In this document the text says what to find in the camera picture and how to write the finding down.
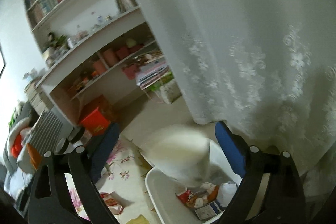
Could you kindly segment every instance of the sheer lace curtain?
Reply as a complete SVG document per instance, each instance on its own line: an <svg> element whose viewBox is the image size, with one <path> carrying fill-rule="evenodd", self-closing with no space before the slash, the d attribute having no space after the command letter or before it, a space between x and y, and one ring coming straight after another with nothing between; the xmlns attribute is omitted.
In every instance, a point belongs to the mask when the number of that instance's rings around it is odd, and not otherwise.
<svg viewBox="0 0 336 224"><path fill-rule="evenodd" d="M336 0L138 1L197 123L226 120L320 174L336 140Z"/></svg>

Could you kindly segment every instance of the beige floor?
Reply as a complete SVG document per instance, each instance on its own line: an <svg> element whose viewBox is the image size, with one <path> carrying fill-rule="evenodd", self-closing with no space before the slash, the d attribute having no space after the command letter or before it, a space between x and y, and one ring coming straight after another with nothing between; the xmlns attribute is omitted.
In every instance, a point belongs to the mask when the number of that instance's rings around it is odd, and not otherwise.
<svg viewBox="0 0 336 224"><path fill-rule="evenodd" d="M171 105L158 103L158 98L150 100L146 95L138 98L124 108L121 115L121 134L136 146L142 148L144 141L161 128L173 124L188 125L204 132L206 136L215 140L215 123L207 125L196 124L183 97L178 98Z"/></svg>

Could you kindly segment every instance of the floral tablecloth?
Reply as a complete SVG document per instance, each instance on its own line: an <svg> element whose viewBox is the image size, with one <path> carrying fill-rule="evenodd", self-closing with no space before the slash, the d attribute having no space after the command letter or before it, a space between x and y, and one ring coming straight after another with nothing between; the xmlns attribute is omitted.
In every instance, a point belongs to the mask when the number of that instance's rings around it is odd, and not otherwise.
<svg viewBox="0 0 336 224"><path fill-rule="evenodd" d="M96 183L96 187L100 193L111 193L125 207L120 215L115 215L119 223L126 224L143 215L150 224L161 224L144 183L152 167L141 156L138 148L120 137L107 164L109 169ZM70 174L66 174L66 180L78 215L88 219Z"/></svg>

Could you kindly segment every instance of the trash can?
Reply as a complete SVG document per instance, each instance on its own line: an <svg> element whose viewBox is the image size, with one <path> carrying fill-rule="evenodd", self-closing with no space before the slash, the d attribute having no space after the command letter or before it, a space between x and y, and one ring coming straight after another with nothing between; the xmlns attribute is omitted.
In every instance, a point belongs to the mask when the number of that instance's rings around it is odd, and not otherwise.
<svg viewBox="0 0 336 224"><path fill-rule="evenodd" d="M214 141L210 141L209 174L222 171L227 180L234 181L238 186L241 177L235 174L227 161L221 147ZM177 198L176 191L180 185L161 172L158 168L152 168L146 175L145 185L153 202L155 210L163 224L210 224L218 220L222 213L208 221L201 221Z"/></svg>

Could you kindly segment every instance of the orange box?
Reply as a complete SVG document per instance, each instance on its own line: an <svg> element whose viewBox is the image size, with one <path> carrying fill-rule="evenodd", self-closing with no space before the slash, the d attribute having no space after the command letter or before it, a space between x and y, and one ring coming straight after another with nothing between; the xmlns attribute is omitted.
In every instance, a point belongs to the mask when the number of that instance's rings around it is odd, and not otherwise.
<svg viewBox="0 0 336 224"><path fill-rule="evenodd" d="M83 107L79 123L96 136L103 134L110 123L117 120L118 116L110 103L100 95Z"/></svg>

